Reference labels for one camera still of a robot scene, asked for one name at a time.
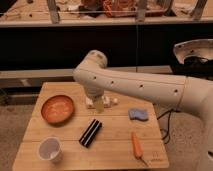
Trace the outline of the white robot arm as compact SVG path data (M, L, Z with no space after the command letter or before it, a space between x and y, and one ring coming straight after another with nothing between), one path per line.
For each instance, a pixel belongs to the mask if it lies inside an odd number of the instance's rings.
M213 81L187 76L120 72L107 68L107 57L91 50L73 71L85 94L97 101L112 91L199 117L204 123L203 145L196 171L213 171Z

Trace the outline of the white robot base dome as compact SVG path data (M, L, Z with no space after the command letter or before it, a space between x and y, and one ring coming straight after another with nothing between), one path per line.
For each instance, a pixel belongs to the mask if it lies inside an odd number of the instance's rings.
M180 64L193 56L213 60L213 39L195 39L177 43L173 47L173 53Z

